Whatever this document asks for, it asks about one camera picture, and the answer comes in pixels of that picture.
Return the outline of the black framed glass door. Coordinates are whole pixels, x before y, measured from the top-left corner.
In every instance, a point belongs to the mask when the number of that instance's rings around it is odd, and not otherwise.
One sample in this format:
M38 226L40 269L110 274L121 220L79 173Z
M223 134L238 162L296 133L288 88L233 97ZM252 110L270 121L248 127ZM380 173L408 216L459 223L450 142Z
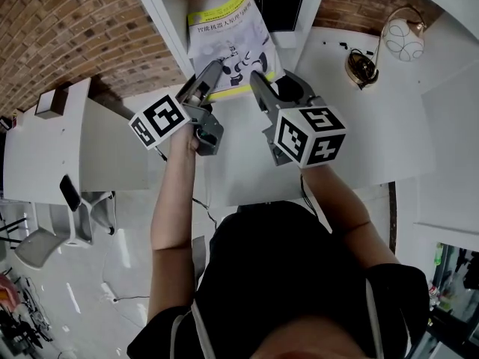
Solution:
M407 359L479 359L479 290L466 289L466 266L456 273L460 247L443 244L431 282L440 303L430 307L427 331Z

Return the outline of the gold lamp with white shade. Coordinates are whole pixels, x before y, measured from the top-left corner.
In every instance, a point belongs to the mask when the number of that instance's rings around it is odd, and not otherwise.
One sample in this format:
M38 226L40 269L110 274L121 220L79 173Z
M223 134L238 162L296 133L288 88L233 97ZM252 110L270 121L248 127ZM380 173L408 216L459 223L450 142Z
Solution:
M347 75L360 90L374 85L379 79L381 48L385 48L399 61L419 59L424 54L426 28L420 11L410 4L392 11L382 27L376 50L371 56L359 49L351 49L345 61Z

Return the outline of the person's black shirt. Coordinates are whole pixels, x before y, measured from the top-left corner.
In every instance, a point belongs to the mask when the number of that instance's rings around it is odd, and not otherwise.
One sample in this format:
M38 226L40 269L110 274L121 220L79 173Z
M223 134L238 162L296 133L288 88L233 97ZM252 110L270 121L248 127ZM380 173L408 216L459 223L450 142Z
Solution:
M327 316L369 357L404 359L427 329L424 273L401 264L363 269L296 203L240 207L210 241L192 305L155 316L129 359L250 359L276 328Z

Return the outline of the person's left forearm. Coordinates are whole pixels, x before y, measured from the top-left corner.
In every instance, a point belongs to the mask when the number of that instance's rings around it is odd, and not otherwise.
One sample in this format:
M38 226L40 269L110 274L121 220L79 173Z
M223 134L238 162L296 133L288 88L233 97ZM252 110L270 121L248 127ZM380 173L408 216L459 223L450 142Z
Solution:
M170 152L151 224L153 250L191 245L194 181L195 152Z

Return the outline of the white desk with drawers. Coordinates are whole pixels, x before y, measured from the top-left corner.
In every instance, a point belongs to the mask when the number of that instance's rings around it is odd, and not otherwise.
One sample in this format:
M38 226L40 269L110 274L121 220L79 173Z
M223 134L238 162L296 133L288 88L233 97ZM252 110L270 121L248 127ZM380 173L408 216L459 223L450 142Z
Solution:
M381 49L379 81L364 90L347 76L347 51L341 44L371 51L376 41L358 32L314 27L321 0L303 0L296 30L274 36L283 67L344 116L348 132L333 168L353 188L414 177L435 167L421 96L458 71L476 50L479 0L431 1L444 13L426 33L425 54L406 63ZM252 93L214 103L213 114L225 133L218 154L204 160L211 207L300 196L298 169L273 162L263 135L269 121Z

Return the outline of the white shelf unit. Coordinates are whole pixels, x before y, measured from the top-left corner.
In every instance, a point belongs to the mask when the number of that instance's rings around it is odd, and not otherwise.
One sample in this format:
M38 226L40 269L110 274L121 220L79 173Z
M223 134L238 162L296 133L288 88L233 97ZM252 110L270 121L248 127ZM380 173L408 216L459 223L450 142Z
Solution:
M191 0L141 0L186 78L194 74L188 57L189 31L186 16ZM305 42L317 15L321 0L302 0L294 31L272 34L281 65L291 72L296 70Z

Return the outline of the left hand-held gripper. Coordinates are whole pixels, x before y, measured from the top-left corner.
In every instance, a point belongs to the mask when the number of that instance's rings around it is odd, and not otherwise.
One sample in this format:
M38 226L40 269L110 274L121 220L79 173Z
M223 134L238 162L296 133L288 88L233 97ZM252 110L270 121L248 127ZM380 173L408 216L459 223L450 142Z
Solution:
M222 74L222 62L211 61L199 75L192 76L177 93L169 93L138 111L129 127L147 150L160 145L185 125L194 127L197 153L217 154L224 128L204 107Z

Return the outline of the yellow and white book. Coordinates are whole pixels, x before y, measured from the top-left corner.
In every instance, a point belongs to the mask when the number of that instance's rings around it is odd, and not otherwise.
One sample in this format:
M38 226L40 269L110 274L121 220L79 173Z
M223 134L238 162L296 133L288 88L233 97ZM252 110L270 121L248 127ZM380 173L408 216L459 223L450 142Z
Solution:
M256 71L269 82L285 76L272 35L254 0L197 0L202 11L189 13L188 57L195 73L211 61L222 69L209 99L217 102L251 91Z

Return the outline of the black floor edge strip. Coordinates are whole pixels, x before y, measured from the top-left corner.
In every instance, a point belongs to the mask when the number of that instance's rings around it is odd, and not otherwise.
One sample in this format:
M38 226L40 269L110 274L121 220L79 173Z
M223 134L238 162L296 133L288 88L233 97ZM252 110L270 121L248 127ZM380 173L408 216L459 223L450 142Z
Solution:
M389 248L395 253L397 245L397 195L396 183L388 184L389 196Z

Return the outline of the black pen holder box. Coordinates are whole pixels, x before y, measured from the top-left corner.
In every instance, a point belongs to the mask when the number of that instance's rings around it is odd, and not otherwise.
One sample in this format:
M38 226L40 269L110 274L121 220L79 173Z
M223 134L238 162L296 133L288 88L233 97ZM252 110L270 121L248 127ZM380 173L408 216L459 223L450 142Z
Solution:
M255 0L269 32L294 31L303 0Z

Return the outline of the person's right forearm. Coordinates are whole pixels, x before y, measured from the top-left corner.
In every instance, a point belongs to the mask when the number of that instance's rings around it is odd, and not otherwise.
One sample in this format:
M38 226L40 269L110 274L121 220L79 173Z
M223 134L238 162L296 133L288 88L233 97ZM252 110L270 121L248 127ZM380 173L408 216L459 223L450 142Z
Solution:
M374 229L363 202L328 165L301 169L301 173L334 233L344 236Z

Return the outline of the person's left hand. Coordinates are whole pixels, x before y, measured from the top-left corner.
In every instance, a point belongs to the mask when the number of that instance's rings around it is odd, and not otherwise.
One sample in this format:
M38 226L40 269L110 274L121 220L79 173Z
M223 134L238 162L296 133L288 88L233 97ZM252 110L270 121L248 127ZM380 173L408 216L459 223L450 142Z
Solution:
M192 124L182 126L170 137L170 154L195 153L198 147L199 141L195 137L195 128Z

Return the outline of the brown and white box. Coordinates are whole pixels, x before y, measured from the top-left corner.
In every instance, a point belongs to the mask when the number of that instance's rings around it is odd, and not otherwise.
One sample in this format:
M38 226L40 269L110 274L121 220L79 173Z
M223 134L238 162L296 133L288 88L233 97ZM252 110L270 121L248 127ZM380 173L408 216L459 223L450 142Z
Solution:
M62 89L43 93L35 109L34 115L44 120L61 117L67 103L68 92Z

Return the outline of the white power strip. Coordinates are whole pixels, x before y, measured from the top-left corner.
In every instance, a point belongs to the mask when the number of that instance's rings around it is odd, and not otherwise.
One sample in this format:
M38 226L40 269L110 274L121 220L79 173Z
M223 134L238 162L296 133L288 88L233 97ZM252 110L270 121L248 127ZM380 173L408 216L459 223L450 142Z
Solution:
M115 304L118 302L118 297L117 295L115 294L115 292L113 291L113 289L109 286L108 283L106 282L102 282L100 284L102 290L104 291L105 293L105 297L107 300L109 300L111 303Z

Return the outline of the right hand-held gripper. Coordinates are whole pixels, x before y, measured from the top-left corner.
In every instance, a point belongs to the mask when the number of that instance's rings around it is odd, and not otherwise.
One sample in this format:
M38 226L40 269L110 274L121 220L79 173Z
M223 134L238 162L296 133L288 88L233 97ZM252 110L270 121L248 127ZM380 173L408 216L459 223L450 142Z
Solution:
M336 159L347 125L335 107L320 104L318 96L313 98L306 81L285 70L273 90L265 76L254 70L249 82L260 110L272 123L263 134L275 165L292 162L312 168Z

